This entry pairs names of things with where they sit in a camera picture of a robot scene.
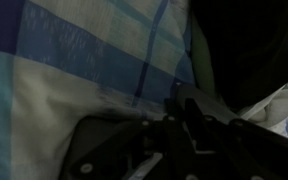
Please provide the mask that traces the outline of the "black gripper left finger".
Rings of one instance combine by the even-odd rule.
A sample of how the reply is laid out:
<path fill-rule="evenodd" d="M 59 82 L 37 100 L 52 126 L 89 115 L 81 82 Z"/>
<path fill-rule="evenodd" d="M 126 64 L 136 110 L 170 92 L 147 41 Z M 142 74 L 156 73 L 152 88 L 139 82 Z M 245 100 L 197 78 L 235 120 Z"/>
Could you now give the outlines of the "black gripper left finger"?
<path fill-rule="evenodd" d="M 161 120 L 120 123 L 86 117 L 78 122 L 59 180 L 186 180 L 195 174 L 195 151 L 180 121 L 180 111 L 166 101 Z M 96 141 L 95 125 L 113 133 Z"/>

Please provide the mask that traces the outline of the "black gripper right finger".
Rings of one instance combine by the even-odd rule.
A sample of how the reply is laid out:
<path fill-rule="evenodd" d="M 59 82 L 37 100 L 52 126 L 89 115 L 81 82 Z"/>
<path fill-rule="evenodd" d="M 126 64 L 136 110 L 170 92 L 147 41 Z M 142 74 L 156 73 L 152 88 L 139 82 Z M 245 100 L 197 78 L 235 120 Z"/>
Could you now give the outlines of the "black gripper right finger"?
<path fill-rule="evenodd" d="M 193 138 L 226 158 L 232 180 L 288 180 L 288 138 L 238 118 L 224 124 L 203 115 L 193 99 L 184 107 Z"/>

